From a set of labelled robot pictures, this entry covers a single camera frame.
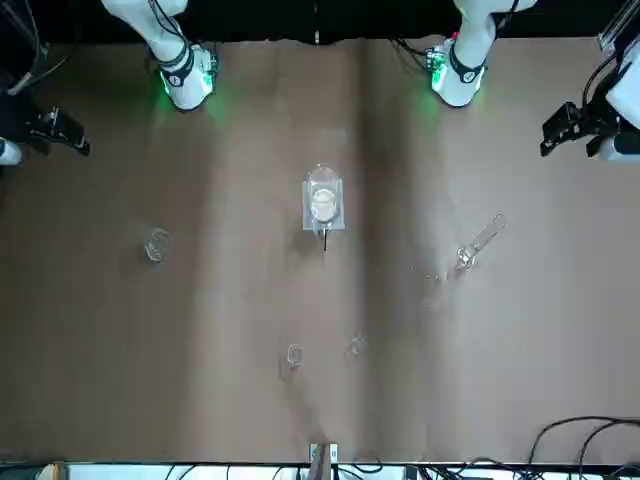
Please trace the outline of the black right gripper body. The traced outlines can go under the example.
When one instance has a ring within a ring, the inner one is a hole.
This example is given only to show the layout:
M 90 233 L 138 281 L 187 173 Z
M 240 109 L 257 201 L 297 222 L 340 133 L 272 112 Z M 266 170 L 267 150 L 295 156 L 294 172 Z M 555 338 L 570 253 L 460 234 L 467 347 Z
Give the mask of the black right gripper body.
M 68 146 L 84 156 L 91 151 L 84 126 L 59 107 L 39 113 L 28 121 L 27 132 L 34 138 Z

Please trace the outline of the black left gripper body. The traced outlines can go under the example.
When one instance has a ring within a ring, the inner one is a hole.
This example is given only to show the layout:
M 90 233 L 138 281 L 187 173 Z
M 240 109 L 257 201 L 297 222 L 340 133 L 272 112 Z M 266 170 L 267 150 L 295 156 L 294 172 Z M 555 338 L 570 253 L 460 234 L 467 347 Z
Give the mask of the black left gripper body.
M 605 139 L 619 129 L 620 117 L 610 106 L 588 104 L 578 107 L 573 102 L 566 102 L 542 125 L 540 154 L 548 156 L 563 143 L 590 137 L 586 152 L 588 156 L 595 156 Z

